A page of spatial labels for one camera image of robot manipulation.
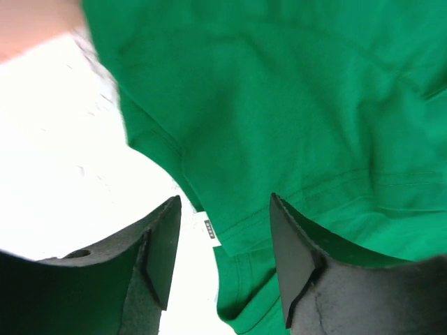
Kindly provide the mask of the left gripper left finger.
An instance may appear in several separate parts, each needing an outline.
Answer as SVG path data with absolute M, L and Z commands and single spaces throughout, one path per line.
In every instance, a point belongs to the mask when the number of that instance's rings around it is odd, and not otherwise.
M 2 334 L 157 334 L 167 309 L 182 204 L 63 258 L 1 253 Z

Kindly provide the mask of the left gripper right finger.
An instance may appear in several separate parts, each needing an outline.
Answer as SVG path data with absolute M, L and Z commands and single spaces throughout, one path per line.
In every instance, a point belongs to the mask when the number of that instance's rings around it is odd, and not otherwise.
M 417 262 L 358 246 L 276 194 L 270 227 L 292 334 L 445 334 L 446 256 Z

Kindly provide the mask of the green t shirt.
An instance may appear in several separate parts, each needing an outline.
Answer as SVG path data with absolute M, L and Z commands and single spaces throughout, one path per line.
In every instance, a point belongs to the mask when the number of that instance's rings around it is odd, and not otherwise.
M 446 252 L 445 1 L 84 1 L 129 146 L 204 211 L 219 318 L 284 334 L 276 193 L 354 244 Z

